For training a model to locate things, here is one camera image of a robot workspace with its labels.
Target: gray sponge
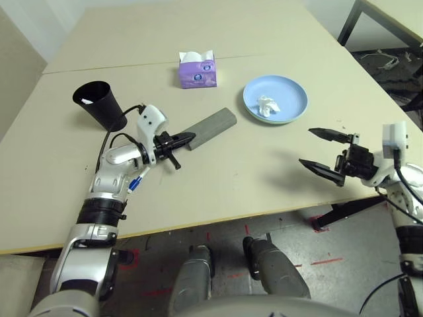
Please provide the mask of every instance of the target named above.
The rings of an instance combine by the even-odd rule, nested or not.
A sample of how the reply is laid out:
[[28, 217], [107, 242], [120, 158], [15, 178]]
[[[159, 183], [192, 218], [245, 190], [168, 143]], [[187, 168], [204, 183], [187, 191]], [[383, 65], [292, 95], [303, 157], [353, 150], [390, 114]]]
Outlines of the gray sponge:
[[216, 135], [229, 129], [237, 123], [237, 117], [228, 108], [219, 110], [210, 117], [194, 124], [184, 132], [194, 132], [196, 137], [188, 144], [188, 148], [192, 151], [201, 144], [209, 141]]

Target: blue plate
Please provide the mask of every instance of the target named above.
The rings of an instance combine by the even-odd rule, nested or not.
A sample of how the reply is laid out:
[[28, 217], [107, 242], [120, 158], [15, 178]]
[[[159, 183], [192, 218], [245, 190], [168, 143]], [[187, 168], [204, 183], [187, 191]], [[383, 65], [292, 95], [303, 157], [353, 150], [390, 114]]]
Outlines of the blue plate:
[[[271, 123], [284, 124], [298, 119], [307, 109], [308, 98], [303, 87], [295, 81], [278, 75], [266, 75], [253, 79], [244, 88], [244, 103], [256, 119]], [[258, 111], [257, 100], [269, 97], [278, 104], [280, 112], [270, 112], [265, 118]]]

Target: black cup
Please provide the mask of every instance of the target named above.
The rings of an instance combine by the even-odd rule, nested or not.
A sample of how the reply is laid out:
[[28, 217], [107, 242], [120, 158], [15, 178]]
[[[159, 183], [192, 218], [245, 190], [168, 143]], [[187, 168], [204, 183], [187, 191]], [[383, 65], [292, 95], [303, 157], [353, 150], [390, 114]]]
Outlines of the black cup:
[[128, 122], [122, 109], [104, 81], [92, 81], [79, 87], [72, 96], [75, 103], [86, 109], [106, 130], [119, 131]]

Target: table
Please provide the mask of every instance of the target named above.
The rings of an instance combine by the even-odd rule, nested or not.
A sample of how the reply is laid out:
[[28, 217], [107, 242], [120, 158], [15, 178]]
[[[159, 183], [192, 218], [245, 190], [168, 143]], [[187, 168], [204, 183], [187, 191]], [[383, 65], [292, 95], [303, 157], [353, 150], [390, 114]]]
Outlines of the table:
[[[60, 247], [75, 222], [104, 130], [71, 96], [92, 80], [109, 82], [123, 109], [140, 102], [160, 107], [169, 118], [169, 133], [223, 107], [238, 119], [194, 151], [178, 150], [180, 170], [170, 162], [156, 166], [131, 195], [120, 237], [374, 196], [358, 179], [337, 188], [298, 163], [304, 158], [334, 166], [345, 148], [315, 137], [310, 127], [359, 132], [361, 144], [376, 151], [381, 125], [406, 120], [407, 158], [422, 164], [420, 130], [305, 9], [289, 5], [300, 16], [286, 28], [307, 31], [299, 37], [283, 33], [283, 54], [219, 59], [217, 88], [179, 88], [175, 62], [43, 75], [0, 143], [0, 253]], [[310, 19], [307, 24], [302, 15]], [[308, 41], [302, 38], [306, 34]], [[244, 109], [245, 84], [269, 73], [285, 75], [306, 90], [309, 109], [297, 121], [269, 126]], [[135, 120], [132, 114], [126, 132], [135, 133]]]
[[179, 0], [87, 9], [44, 73], [177, 62], [179, 52], [191, 50], [213, 50], [217, 59], [283, 53], [297, 42], [312, 48], [313, 36], [323, 32], [292, 0]]
[[338, 37], [342, 46], [348, 41], [361, 13], [397, 36], [417, 56], [422, 54], [423, 3], [420, 0], [356, 0]]

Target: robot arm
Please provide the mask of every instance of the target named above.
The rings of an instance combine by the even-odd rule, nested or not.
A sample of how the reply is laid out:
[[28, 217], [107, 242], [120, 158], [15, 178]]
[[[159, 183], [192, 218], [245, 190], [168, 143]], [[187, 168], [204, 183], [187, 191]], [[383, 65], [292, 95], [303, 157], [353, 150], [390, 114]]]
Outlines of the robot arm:
[[168, 158], [180, 168], [172, 151], [189, 143], [195, 134], [159, 134], [167, 122], [165, 115], [153, 105], [142, 106], [141, 111], [139, 142], [109, 149], [101, 156], [77, 223], [54, 268], [51, 295], [37, 305], [31, 317], [97, 316], [98, 301], [112, 293], [118, 262], [126, 255], [114, 245], [118, 222], [126, 219], [127, 196], [134, 189], [131, 180], [139, 183], [139, 177], [159, 159]]
[[[371, 153], [358, 145], [358, 135], [346, 135], [329, 129], [310, 132], [328, 141], [349, 143], [350, 148], [338, 155], [335, 169], [317, 162], [299, 161], [315, 174], [343, 186], [345, 176], [358, 177], [369, 187], [385, 188], [389, 210], [399, 239], [401, 270], [399, 279], [401, 316], [423, 316], [423, 169], [404, 164], [406, 145], [405, 122], [383, 128], [383, 152]], [[417, 197], [401, 182], [398, 168]]]

